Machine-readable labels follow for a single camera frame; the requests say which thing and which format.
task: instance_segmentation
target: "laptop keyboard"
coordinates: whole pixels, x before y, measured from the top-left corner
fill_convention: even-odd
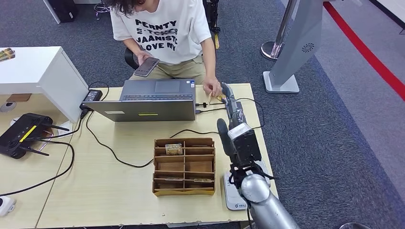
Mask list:
[[[183,100],[192,99],[192,94],[132,94],[125,95],[123,101],[128,100]]]

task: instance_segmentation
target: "gray carpet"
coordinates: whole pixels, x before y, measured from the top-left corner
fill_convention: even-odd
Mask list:
[[[405,82],[405,36],[398,34],[401,28],[368,0],[332,4],[370,50]],[[404,201],[405,103],[328,13],[322,21],[324,45],[315,56]]]
[[[272,63],[260,56],[259,47],[275,37],[281,3],[221,0],[219,5],[217,76],[252,84],[265,109],[263,133],[280,199],[301,228],[338,229],[350,221],[372,229],[404,228],[403,202],[316,58],[296,73],[299,94],[265,93],[261,75]],[[123,46],[112,39],[108,15],[95,21],[91,6],[80,6],[77,20],[61,25],[39,0],[6,0],[0,15],[1,47],[61,45],[88,83],[121,86],[132,72],[123,61]]]

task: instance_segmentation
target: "cardboard box compartment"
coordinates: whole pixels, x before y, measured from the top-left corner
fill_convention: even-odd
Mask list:
[[[182,155],[167,155],[167,144],[181,144]],[[211,138],[155,140],[152,192],[163,195],[215,193],[215,148]]]

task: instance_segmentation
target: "silver pole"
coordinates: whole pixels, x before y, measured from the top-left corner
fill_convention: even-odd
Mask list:
[[[297,0],[288,1],[286,12],[284,13],[283,16],[283,21],[281,21],[281,26],[280,29],[278,30],[276,41],[265,42],[262,44],[260,52],[265,58],[272,61],[276,61],[278,59],[280,52],[281,50],[283,50],[284,47],[283,39],[284,36],[286,35],[287,24],[291,18],[292,12],[294,11],[296,4]]]

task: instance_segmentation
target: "robotic hand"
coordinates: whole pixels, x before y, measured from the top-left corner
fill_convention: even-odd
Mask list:
[[[243,110],[237,107],[232,89],[221,83],[226,96],[225,108],[229,129],[223,119],[217,128],[225,153],[231,159],[229,183],[234,184],[239,195],[246,201],[254,222],[259,229],[299,229],[297,223],[271,193],[262,168],[255,163],[261,160],[254,130],[246,123]]]

